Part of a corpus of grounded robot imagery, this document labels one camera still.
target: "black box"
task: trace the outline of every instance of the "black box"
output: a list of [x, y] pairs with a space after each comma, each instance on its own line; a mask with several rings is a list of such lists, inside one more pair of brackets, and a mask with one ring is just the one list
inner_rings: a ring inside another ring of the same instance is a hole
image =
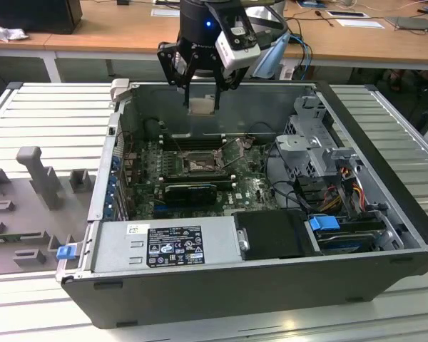
[[79, 0], [0, 0], [0, 26], [26, 33], [73, 33], [82, 14]]

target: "power supply label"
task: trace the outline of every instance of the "power supply label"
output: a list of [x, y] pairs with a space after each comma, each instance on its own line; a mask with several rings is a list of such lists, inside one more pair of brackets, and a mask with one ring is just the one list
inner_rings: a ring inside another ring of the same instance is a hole
[[150, 228], [147, 265], [168, 267], [205, 263], [201, 226]]

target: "blue tab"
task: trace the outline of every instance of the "blue tab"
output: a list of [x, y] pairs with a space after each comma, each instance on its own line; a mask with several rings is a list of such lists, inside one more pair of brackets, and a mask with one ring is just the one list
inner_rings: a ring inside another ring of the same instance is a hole
[[57, 260], [71, 260], [76, 259], [76, 247], [75, 246], [60, 246], [57, 249]]
[[311, 228], [315, 230], [340, 229], [340, 224], [337, 223], [334, 216], [314, 216], [309, 220]]

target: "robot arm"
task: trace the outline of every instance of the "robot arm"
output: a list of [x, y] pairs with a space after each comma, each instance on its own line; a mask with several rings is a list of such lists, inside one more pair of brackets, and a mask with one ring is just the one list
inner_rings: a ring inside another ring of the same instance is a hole
[[[288, 30], [285, 20], [269, 7], [282, 0], [221, 1], [180, 0], [178, 41], [163, 42], [158, 47], [158, 59], [168, 83], [184, 90], [186, 107], [193, 76], [214, 77], [217, 110], [220, 93], [236, 89], [260, 51]], [[255, 33], [245, 12], [247, 6], [266, 6], [279, 19], [282, 31]]]

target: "metal panel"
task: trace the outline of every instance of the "metal panel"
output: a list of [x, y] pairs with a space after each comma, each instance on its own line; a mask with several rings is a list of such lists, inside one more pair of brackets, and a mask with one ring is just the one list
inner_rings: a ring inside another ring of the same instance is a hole
[[369, 95], [370, 92], [366, 88], [336, 88], [334, 85], [332, 85], [333, 91], [338, 94], [367, 94]]
[[105, 109], [109, 108], [109, 101], [47, 101], [47, 102], [13, 102], [8, 109]]
[[[98, 157], [103, 147], [42, 147], [41, 159]], [[15, 160], [19, 148], [0, 148], [0, 160]]]
[[109, 109], [21, 109], [5, 110], [2, 118], [82, 118], [107, 117], [111, 115]]
[[0, 127], [103, 126], [106, 118], [0, 118]]
[[394, 160], [390, 162], [390, 166], [395, 172], [428, 171], [428, 160], [424, 162], [400, 162], [399, 160]]
[[45, 127], [44, 130], [37, 127], [25, 128], [0, 128], [0, 137], [57, 137], [78, 135], [105, 135], [106, 127]]
[[406, 185], [411, 194], [416, 197], [428, 197], [428, 184]]
[[371, 94], [369, 93], [345, 94], [337, 92], [336, 94], [343, 101], [371, 101]]
[[352, 108], [349, 111], [352, 115], [390, 115], [384, 108]]
[[29, 177], [15, 158], [20, 147], [39, 146], [43, 165], [58, 176], [75, 168], [96, 175], [113, 112], [109, 90], [108, 83], [25, 83], [7, 90], [0, 109], [0, 168], [10, 178]]
[[343, 101], [344, 105], [350, 108], [381, 108], [377, 101]]
[[53, 87], [95, 87], [98, 89], [107, 88], [108, 91], [111, 88], [111, 83], [38, 83], [38, 82], [28, 82], [24, 83], [23, 87], [45, 87], [45, 88], [53, 88]]
[[388, 161], [394, 160], [428, 160], [428, 153], [422, 150], [380, 150], [380, 154]]
[[[89, 169], [97, 170], [100, 165], [100, 158], [66, 158], [66, 159], [44, 159], [41, 162], [43, 166], [52, 166], [55, 171], [66, 170], [71, 171], [72, 169]], [[0, 160], [0, 169], [4, 172], [26, 172], [25, 166], [19, 164], [15, 160]]]
[[98, 94], [105, 93], [109, 94], [109, 86], [101, 87], [73, 87], [72, 85], [66, 85], [64, 83], [62, 86], [24, 86], [19, 89], [19, 94]]
[[397, 122], [390, 115], [354, 115], [358, 123], [395, 123]]
[[[344, 100], [343, 103], [428, 214], [428, 145], [382, 95], [370, 92], [370, 99]], [[333, 129], [341, 141], [350, 146], [337, 124]]]
[[110, 94], [17, 94], [15, 101], [111, 101]]
[[92, 137], [51, 137], [51, 139], [41, 139], [38, 137], [28, 138], [0, 138], [0, 148], [39, 146], [39, 147], [61, 147], [61, 146], [103, 146], [105, 135]]
[[110, 331], [92, 326], [51, 281], [0, 283], [0, 342], [428, 341], [428, 273], [402, 279], [368, 303]]
[[428, 183], [428, 172], [398, 172], [398, 177], [403, 183], [407, 184], [425, 184]]

